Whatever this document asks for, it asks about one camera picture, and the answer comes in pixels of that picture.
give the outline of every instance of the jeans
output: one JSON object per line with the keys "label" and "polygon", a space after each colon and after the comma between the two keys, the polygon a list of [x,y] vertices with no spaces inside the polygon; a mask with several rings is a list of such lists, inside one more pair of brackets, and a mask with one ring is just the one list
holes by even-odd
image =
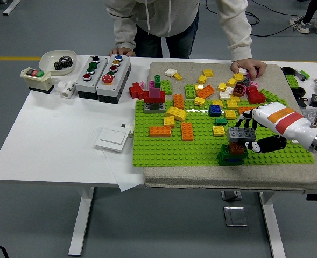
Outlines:
{"label": "jeans", "polygon": [[[166,37],[169,55],[171,58],[189,58],[198,29],[199,13],[196,14],[191,26],[185,31],[175,36]],[[136,56],[161,58],[162,55],[162,38],[148,34],[137,25],[137,34],[135,36]]]}

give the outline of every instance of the white table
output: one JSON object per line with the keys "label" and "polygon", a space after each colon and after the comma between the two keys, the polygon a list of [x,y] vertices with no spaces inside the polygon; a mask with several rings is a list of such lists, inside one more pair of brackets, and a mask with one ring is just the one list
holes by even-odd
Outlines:
{"label": "white table", "polygon": [[[78,56],[73,72],[61,80],[75,81],[88,58]],[[133,82],[146,81],[150,63],[157,61],[230,65],[229,60],[131,58],[131,73],[116,105],[80,99],[76,92],[71,99],[63,99],[56,90],[50,94],[31,91],[0,151],[0,181],[77,187],[81,203],[69,255],[81,254],[94,187],[117,185],[104,154],[94,148],[93,130],[114,121],[120,124],[133,122],[135,100],[128,93],[129,87]],[[267,63],[305,70],[317,78],[317,63]],[[310,81],[298,82],[307,91],[306,97],[313,92]],[[131,163],[121,164],[124,170],[131,166]],[[270,198],[272,194],[260,195],[272,251],[276,257],[285,257]]]}

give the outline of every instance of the white hoodie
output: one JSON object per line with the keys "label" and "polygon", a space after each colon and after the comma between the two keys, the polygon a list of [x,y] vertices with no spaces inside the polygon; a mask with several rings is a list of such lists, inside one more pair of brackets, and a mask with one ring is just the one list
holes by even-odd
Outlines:
{"label": "white hoodie", "polygon": [[[114,22],[117,48],[134,49],[136,24],[159,37],[177,35],[193,22],[196,0],[104,0]],[[251,26],[245,15],[247,0],[217,0],[220,24],[228,37],[232,61],[251,58]]]}

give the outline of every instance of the control box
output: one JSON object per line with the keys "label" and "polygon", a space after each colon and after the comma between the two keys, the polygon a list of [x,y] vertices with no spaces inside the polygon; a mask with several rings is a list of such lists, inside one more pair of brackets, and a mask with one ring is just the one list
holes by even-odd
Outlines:
{"label": "control box", "polygon": [[26,81],[30,90],[49,94],[54,88],[50,71],[28,67],[20,72],[20,76]]}
{"label": "control box", "polygon": [[97,55],[89,57],[76,81],[76,90],[80,98],[98,99],[96,85],[107,63],[107,58],[100,58]]}
{"label": "control box", "polygon": [[130,72],[129,56],[112,55],[96,86],[99,101],[117,104]]}

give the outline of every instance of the table leg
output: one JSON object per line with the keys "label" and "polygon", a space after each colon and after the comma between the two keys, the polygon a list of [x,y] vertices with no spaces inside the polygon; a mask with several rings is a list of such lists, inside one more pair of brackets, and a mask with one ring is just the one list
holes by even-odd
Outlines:
{"label": "table leg", "polygon": [[82,198],[78,209],[76,224],[73,230],[70,250],[68,251],[68,255],[71,256],[80,256],[82,253],[91,201],[93,200],[94,187],[78,187],[77,191]]}
{"label": "table leg", "polygon": [[278,222],[272,203],[273,195],[274,193],[270,192],[259,193],[262,210],[266,222],[267,232],[270,240],[272,257],[285,258],[286,256],[283,247],[283,242],[281,240]]}

